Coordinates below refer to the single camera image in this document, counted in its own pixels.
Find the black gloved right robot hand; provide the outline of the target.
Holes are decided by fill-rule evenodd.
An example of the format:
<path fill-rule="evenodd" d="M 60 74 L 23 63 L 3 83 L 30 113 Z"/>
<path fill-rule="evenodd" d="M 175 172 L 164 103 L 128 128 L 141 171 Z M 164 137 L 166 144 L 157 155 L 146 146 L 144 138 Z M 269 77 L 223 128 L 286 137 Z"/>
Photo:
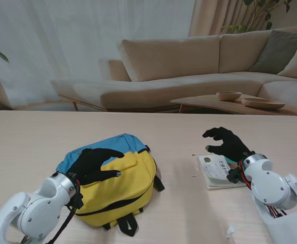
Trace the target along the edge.
<path fill-rule="evenodd" d="M 234 162 L 238 163 L 255 154 L 254 151 L 248 149 L 237 135 L 224 127 L 209 129 L 202 136 L 204 138 L 213 138 L 215 141 L 221 140 L 223 142 L 221 145 L 207 145 L 206 150 L 216 155 L 222 155 Z"/>

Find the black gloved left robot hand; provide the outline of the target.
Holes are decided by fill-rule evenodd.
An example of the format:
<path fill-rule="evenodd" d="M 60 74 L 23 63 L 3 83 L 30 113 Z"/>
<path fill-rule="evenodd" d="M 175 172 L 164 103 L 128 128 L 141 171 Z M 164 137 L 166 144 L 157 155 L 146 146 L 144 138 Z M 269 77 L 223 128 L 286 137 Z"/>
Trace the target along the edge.
<path fill-rule="evenodd" d="M 68 169 L 74 179 L 78 180 L 81 186 L 89 185 L 94 182 L 108 180 L 119 177 L 121 172 L 118 170 L 101 170 L 102 164 L 111 158 L 123 158 L 124 153 L 108 149 L 84 149 L 75 163 Z"/>

